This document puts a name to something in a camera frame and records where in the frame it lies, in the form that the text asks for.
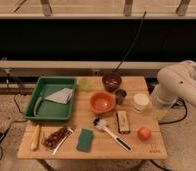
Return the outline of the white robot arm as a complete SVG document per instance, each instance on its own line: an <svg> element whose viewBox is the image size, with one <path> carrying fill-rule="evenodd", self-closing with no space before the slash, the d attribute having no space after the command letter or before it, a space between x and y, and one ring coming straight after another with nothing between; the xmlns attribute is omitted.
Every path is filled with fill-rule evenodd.
<svg viewBox="0 0 196 171"><path fill-rule="evenodd" d="M196 62L182 61L162 68L150 95L154 116L160 121L178 98L196 108Z"/></svg>

